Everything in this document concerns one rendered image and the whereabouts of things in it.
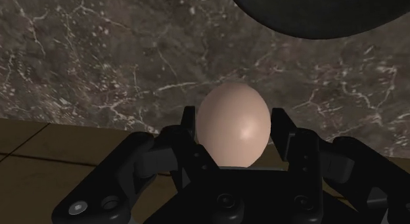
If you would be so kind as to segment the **beige egg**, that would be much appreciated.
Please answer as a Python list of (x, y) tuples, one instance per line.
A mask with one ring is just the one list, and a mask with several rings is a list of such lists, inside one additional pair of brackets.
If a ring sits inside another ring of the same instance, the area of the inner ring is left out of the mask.
[(219, 166), (249, 167), (264, 152), (271, 131), (262, 96), (244, 83), (210, 91), (196, 115), (196, 136)]

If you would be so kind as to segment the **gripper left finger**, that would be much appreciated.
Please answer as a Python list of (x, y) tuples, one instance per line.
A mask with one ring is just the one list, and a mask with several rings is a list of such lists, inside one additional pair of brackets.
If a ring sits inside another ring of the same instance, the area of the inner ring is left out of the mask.
[(52, 224), (131, 224), (131, 210), (141, 193), (163, 171), (182, 190), (188, 182), (218, 166), (196, 144), (194, 106), (186, 106), (179, 125), (159, 136), (128, 135), (54, 208)]

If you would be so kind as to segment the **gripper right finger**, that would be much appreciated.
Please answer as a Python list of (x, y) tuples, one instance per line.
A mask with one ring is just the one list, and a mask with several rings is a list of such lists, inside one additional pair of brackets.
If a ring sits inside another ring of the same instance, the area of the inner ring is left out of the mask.
[(410, 173), (353, 137), (332, 142), (271, 112), (271, 139), (288, 162), (290, 224), (410, 224)]

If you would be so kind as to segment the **black round pan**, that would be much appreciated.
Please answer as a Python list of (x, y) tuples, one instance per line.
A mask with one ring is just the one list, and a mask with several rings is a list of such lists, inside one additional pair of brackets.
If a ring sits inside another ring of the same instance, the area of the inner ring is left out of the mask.
[(410, 12), (410, 0), (233, 1), (263, 26), (304, 39), (334, 39), (360, 34)]

